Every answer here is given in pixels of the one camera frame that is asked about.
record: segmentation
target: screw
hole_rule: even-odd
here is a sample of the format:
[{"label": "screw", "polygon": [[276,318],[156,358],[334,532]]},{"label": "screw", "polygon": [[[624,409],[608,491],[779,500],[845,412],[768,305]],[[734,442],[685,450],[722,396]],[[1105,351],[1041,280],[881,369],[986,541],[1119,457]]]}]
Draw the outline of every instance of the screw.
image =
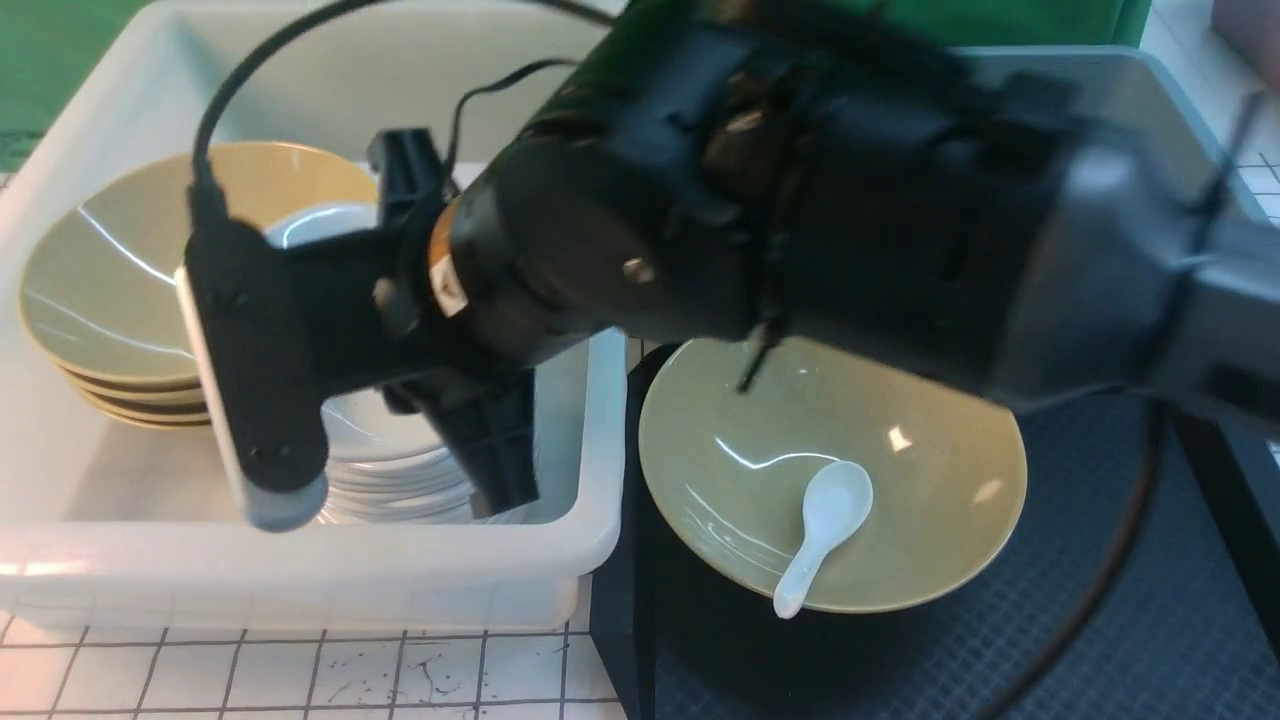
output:
[{"label": "screw", "polygon": [[643,258],[632,258],[622,264],[622,275],[635,284],[649,284],[653,282],[654,272]]}]

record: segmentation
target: black mat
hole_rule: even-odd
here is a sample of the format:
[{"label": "black mat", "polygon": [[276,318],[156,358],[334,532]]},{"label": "black mat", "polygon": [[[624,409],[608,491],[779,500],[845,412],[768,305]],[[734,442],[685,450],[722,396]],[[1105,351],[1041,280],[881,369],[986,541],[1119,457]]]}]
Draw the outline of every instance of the black mat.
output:
[{"label": "black mat", "polygon": [[[648,360],[637,379],[660,359]],[[655,717],[972,716],[1097,570],[1134,480],[1142,405],[1089,398],[1020,425],[1030,489],[1018,530],[980,577],[923,607],[780,621],[765,598],[712,571],[660,520],[648,523],[637,544],[652,553],[643,562],[650,570],[639,578],[657,579]],[[1170,446],[1129,573],[1014,717],[1280,717],[1280,666],[1181,451]],[[627,482],[640,486],[640,516],[653,518],[628,450]]]}]

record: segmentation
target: bowl rim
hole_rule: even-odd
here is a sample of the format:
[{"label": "bowl rim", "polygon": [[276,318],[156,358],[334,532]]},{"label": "bowl rim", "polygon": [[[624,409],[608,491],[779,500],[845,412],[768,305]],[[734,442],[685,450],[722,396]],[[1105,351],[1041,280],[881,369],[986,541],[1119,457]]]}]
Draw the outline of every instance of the bowl rim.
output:
[{"label": "bowl rim", "polygon": [[[333,160],[340,160],[342,163],[348,164],[352,168],[356,168],[357,170],[360,170],[360,165],[356,165],[355,163],[352,163],[351,160],[343,158],[342,155],[338,155],[337,152],[333,152],[333,151],[329,151],[329,150],[324,150],[321,147],[314,147],[314,146],[310,146],[310,145],[302,145],[302,143],[298,143],[298,142],[288,142],[288,141],[275,141],[275,140],[238,140],[238,141],[230,141],[230,142],[219,142],[216,145],[210,146],[209,155],[210,155],[210,159],[214,160],[214,159],[216,159],[216,156],[219,154],[228,152],[228,151],[232,151],[232,150],[243,150],[243,149],[252,149],[252,147],[269,147],[269,149],[279,149],[279,150],[302,150],[302,151],[306,151],[306,152],[308,152],[311,155],[315,155],[315,156],[323,156],[323,158],[328,158],[328,159],[333,159]],[[31,260],[36,256],[36,254],[40,251],[41,245],[45,243],[45,241],[52,234],[52,232],[55,229],[58,229],[59,227],[61,227],[63,223],[70,220],[72,215],[76,213],[77,209],[83,208],[88,202],[92,202],[95,199],[97,199],[99,196],[101,196],[109,188],[111,188],[111,187],[114,187],[114,186],[116,186],[116,184],[119,184],[122,182],[125,182],[128,179],[132,179],[136,176],[141,176],[141,174],[147,173],[147,172],[154,172],[156,168],[160,168],[163,165],[168,165],[168,164],[172,164],[172,163],[191,163],[191,154],[189,152],[177,152],[174,155],[169,155],[169,156],[161,158],[159,160],[152,160],[152,161],[146,163],[143,165],[138,165],[137,168],[133,168],[132,170],[128,170],[125,173],[122,173],[122,174],[116,176],[115,178],[113,178],[106,184],[99,187],[92,195],[90,195],[88,197],[84,197],[79,202],[76,202],[76,205],[73,205],[65,213],[63,213],[61,215],[59,215],[58,219],[54,220],[54,223],[51,225],[49,225],[49,229],[46,229],[44,232],[44,234],[41,234],[40,240],[32,246],[31,252],[27,254],[27,258],[23,261],[22,277],[18,278],[18,283],[17,283],[18,324],[22,325],[23,333],[31,340],[31,342],[33,342],[36,345],[36,347],[38,347],[41,351],[44,351],[45,355],[47,355],[49,359],[52,360],[54,364],[56,364],[59,368],[63,368],[63,369],[65,369],[65,370],[68,370],[68,372],[70,372],[70,373],[73,373],[76,375],[79,375],[82,378],[84,378],[84,379],[97,380],[97,382],[105,382],[105,383],[132,384],[132,386],[138,386],[138,384],[154,384],[154,386],[177,386],[177,384],[186,386],[186,384],[195,384],[197,387],[200,386],[200,373],[196,369],[196,360],[195,360],[195,357],[191,359],[191,372],[189,373],[169,374],[169,375],[122,375],[122,374],[116,374],[116,373],[108,373],[108,372],[97,370],[97,369],[93,369],[93,368],[86,368],[86,366],[78,365],[76,363],[72,363],[72,361],[67,360],[65,357],[59,356],[56,352],[54,352],[52,350],[50,350],[41,341],[40,334],[32,328],[31,319],[27,316],[26,288],[27,288],[27,281],[31,277]],[[370,186],[375,190],[375,193],[376,193],[376,183],[374,182],[372,178],[369,178],[369,182],[370,182]],[[178,302],[178,296],[177,296],[177,292],[175,292],[174,293],[174,305],[177,305],[177,302]]]},{"label": "bowl rim", "polygon": [[[822,343],[818,343],[817,341],[809,341],[809,340],[805,340],[805,338],[796,338],[796,340],[803,340],[805,342],[813,342],[814,345],[822,345]],[[667,360],[663,361],[662,366],[654,374],[653,382],[650,382],[649,387],[645,388],[645,396],[644,396],[641,406],[640,406],[640,421],[639,421],[639,424],[636,427],[636,455],[640,459],[640,475],[641,475],[641,478],[644,478],[645,487],[649,489],[649,496],[653,498],[653,503],[658,509],[658,512],[662,515],[663,521],[667,523],[667,527],[669,527],[672,529],[672,532],[676,533],[676,537],[680,538],[680,542],[682,542],[685,544],[685,547],[687,547],[690,550],[690,552],[692,552],[694,555],[696,555],[712,570],[714,570],[716,573],[719,573],[724,578],[728,578],[735,584],[737,584],[737,585],[740,585],[740,587],[742,587],[745,589],[749,589],[749,591],[754,592],[755,594],[759,594],[762,597],[772,600],[773,598],[773,591],[774,591],[774,588],[772,588],[772,587],[771,588],[763,588],[763,587],[759,587],[758,584],[754,584],[754,583],[749,582],[746,578],[741,577],[740,574],[732,573],[731,568],[728,568],[728,569],[723,568],[723,564],[718,561],[719,556],[709,553],[709,552],[705,552],[705,548],[703,547],[703,543],[701,542],[696,542],[696,538],[684,528],[684,524],[676,521],[677,520],[678,507],[672,507],[669,505],[664,505],[663,500],[659,498],[660,493],[657,493],[657,492],[653,491],[653,488],[652,488],[652,486],[649,483],[649,474],[645,471],[645,468],[644,468],[644,465],[645,465],[645,461],[644,461],[644,459],[645,459],[645,452],[644,452],[645,443],[643,441],[643,437],[645,434],[644,428],[646,425],[645,416],[646,416],[646,414],[649,411],[649,392],[659,383],[659,380],[662,380],[663,374],[668,373],[668,368],[671,368],[675,364],[676,359],[680,357],[681,352],[684,352],[684,350],[686,347],[689,347],[690,345],[699,343],[699,342],[722,342],[722,341],[692,340],[692,341],[687,341],[687,342],[681,343],[680,347],[677,347],[676,351],[671,354],[671,357],[668,357]],[[840,350],[836,350],[836,348],[831,348],[831,351],[832,352],[841,352]],[[940,587],[938,589],[936,589],[933,592],[924,593],[924,594],[920,594],[918,597],[911,597],[911,598],[904,600],[901,602],[886,602],[886,603],[879,603],[879,605],[867,605],[867,603],[864,603],[864,605],[851,605],[851,603],[836,603],[836,602],[815,602],[815,601],[812,600],[813,596],[808,596],[805,598],[805,602],[804,602],[803,607],[805,607],[806,610],[817,610],[817,611],[820,611],[820,612],[832,612],[832,614],[837,614],[837,615],[869,615],[869,614],[876,614],[876,612],[892,612],[892,611],[896,611],[896,610],[906,610],[909,607],[915,607],[915,606],[919,606],[919,605],[924,605],[927,602],[938,600],[940,597],[943,597],[946,594],[950,594],[950,593],[955,592],[956,589],[961,588],[963,585],[965,585],[966,583],[969,583],[970,580],[973,580],[974,578],[977,578],[983,570],[987,569],[987,566],[989,566],[996,560],[996,557],[1000,556],[1000,553],[1005,550],[1005,546],[1009,544],[1010,538],[1012,538],[1014,530],[1018,528],[1018,523],[1021,519],[1023,510],[1024,510],[1024,507],[1027,505],[1028,468],[1027,468],[1027,446],[1023,442],[1023,433],[1021,433],[1021,428],[1018,427],[1018,419],[1014,418],[1014,414],[1011,411],[1009,411],[1007,407],[1002,407],[1002,406],[997,406],[997,405],[993,405],[993,406],[1002,411],[1000,414],[1001,418],[1004,420],[1007,420],[1007,424],[1009,424],[1007,427],[1012,429],[1014,437],[1018,439],[1018,442],[1016,442],[1018,465],[1020,468],[1020,473],[1018,474],[1018,478],[1019,478],[1018,486],[1019,486],[1019,489],[1021,492],[1019,492],[1019,495],[1018,495],[1018,502],[1016,502],[1016,505],[1014,507],[1014,511],[1010,512],[1010,516],[1006,520],[1006,525],[1002,529],[1002,537],[1001,537],[1000,542],[993,544],[993,547],[987,553],[987,556],[980,562],[975,564],[968,573],[965,573],[964,575],[961,575],[956,580],[951,582],[950,584],[947,584],[945,587]]]}]

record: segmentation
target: stack of bowls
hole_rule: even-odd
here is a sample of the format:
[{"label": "stack of bowls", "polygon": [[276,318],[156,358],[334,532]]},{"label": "stack of bowls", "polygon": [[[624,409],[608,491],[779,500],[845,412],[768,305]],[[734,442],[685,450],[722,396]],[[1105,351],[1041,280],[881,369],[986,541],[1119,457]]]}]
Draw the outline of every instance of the stack of bowls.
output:
[{"label": "stack of bowls", "polygon": [[[233,215],[260,228],[325,202],[374,202],[337,155],[279,142],[210,152]],[[19,313],[32,340],[102,414],[146,428],[207,425],[173,274],[191,236],[191,159],[137,169],[64,215],[27,261]]]},{"label": "stack of bowls", "polygon": [[[378,391],[329,400],[329,500],[319,521],[470,523],[475,489],[440,436],[421,415],[392,414]],[[483,518],[517,523],[525,507]]]}]

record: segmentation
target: white grid tabletop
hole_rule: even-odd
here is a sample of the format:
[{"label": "white grid tabletop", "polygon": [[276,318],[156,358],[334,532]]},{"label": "white grid tabletop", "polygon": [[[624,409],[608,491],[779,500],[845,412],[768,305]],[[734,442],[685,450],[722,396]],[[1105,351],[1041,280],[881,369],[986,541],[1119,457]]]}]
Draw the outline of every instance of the white grid tabletop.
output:
[{"label": "white grid tabletop", "polygon": [[623,720],[586,633],[45,630],[0,615],[0,716]]}]

